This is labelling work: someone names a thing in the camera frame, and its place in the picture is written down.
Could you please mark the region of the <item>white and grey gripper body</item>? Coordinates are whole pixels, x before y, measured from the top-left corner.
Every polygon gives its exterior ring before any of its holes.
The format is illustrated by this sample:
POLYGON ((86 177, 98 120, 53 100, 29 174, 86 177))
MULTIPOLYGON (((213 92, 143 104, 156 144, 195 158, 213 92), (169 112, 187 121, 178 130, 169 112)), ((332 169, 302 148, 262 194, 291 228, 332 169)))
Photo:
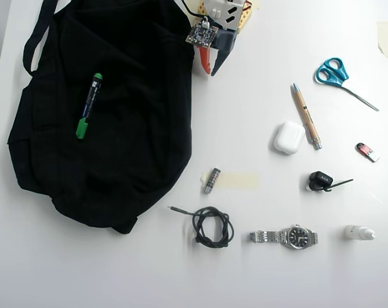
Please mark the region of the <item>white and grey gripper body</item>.
POLYGON ((204 0, 207 15, 219 29, 216 43, 212 47, 218 51, 230 52, 235 44, 244 0, 204 0))

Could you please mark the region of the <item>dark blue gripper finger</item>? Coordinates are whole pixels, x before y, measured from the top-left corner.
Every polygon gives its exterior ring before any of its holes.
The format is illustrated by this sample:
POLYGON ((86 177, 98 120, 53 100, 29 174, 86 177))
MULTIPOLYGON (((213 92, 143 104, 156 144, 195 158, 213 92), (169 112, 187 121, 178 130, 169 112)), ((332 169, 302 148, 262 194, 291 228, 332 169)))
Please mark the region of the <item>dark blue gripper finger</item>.
POLYGON ((225 62, 225 60, 228 58, 229 55, 230 55, 229 51, 223 51, 222 49, 219 49, 217 51, 217 57, 214 62, 214 67, 212 69, 211 76, 216 75, 216 73, 218 72, 218 70, 223 65, 223 63, 225 62))

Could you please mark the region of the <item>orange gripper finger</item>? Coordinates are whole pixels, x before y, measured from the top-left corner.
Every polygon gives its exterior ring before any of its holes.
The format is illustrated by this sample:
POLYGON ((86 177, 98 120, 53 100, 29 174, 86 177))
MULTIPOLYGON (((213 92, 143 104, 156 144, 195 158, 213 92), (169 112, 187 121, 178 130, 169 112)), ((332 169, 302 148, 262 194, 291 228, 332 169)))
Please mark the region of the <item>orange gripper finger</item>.
POLYGON ((206 74, 210 75, 211 65, 210 65, 210 48, 199 47, 199 54, 201 60, 201 66, 206 74))

